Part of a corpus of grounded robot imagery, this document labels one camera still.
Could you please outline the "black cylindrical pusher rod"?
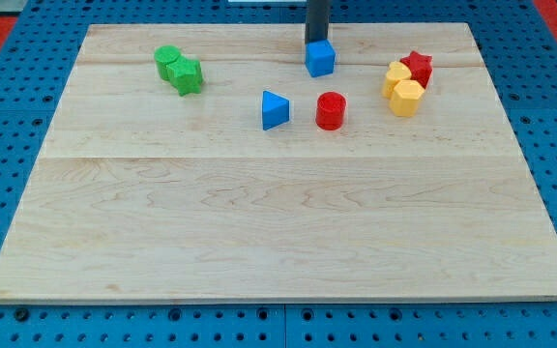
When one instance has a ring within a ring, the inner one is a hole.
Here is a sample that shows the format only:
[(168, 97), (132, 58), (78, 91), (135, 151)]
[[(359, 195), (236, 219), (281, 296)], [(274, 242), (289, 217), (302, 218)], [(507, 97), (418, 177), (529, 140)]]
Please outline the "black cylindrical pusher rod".
[(305, 43), (324, 41), (328, 38), (331, 0), (307, 0)]

